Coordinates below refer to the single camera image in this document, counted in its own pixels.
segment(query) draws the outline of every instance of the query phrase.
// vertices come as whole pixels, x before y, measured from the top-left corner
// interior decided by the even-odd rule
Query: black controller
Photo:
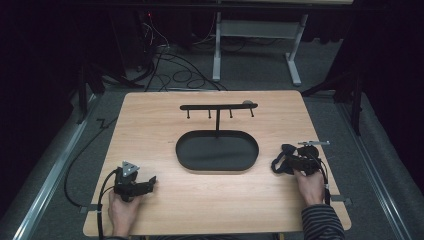
[[[313,146],[315,144],[329,144],[328,142],[302,142],[303,147],[296,148],[290,144],[281,146],[282,152],[272,161],[271,168],[275,173],[294,174],[293,169],[304,171],[306,175],[311,175],[321,169],[321,159],[319,158],[318,149]],[[280,167],[276,165],[283,159]]]
[[[121,196],[125,202],[130,202],[132,198],[153,192],[153,187],[156,183],[156,176],[152,177],[148,182],[136,183],[137,170],[139,167],[124,162],[122,168],[116,169],[115,186],[113,190]]]

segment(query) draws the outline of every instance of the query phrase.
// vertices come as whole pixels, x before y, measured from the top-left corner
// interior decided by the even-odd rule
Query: hand
[[[113,190],[109,192],[109,218],[113,225],[113,236],[127,238],[135,222],[138,206],[143,196],[134,197],[131,202],[124,202]]]
[[[324,200],[324,177],[322,173],[317,171],[312,175],[305,176],[296,169],[293,169],[293,171],[306,206],[322,204]]]

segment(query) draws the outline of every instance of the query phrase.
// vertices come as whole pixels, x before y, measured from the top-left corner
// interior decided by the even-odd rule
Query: striped sleeve
[[[123,238],[123,237],[107,237],[105,240],[128,240],[129,238]]]
[[[326,204],[307,207],[302,211],[305,240],[344,239],[344,230],[334,209]]]

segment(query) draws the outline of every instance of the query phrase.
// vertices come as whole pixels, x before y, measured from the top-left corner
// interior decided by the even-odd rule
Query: black oval tray
[[[249,134],[234,130],[187,132],[176,145],[178,161],[196,171],[243,171],[256,162],[259,147]]]

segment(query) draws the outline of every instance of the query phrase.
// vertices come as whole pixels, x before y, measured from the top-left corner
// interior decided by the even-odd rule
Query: wooden tabletop
[[[256,163],[243,172],[194,172],[177,160],[178,139],[192,130],[215,129],[215,115],[207,111],[180,110],[188,104],[258,104],[249,110],[221,112],[220,129],[240,130],[253,136],[259,145]],[[106,176],[128,161],[140,167],[137,182],[157,176],[154,192],[144,196],[132,235],[174,235],[215,233],[261,233],[301,231],[304,208],[293,175],[274,174],[271,162],[281,144],[297,145],[318,140],[309,114],[297,91],[230,91],[130,93],[126,96],[92,203],[97,204]],[[339,190],[327,164],[330,191]],[[113,185],[114,178],[107,187]],[[105,235],[112,232],[103,202]],[[351,222],[343,202],[332,202],[345,229]],[[89,212],[84,233],[96,236],[95,212]]]

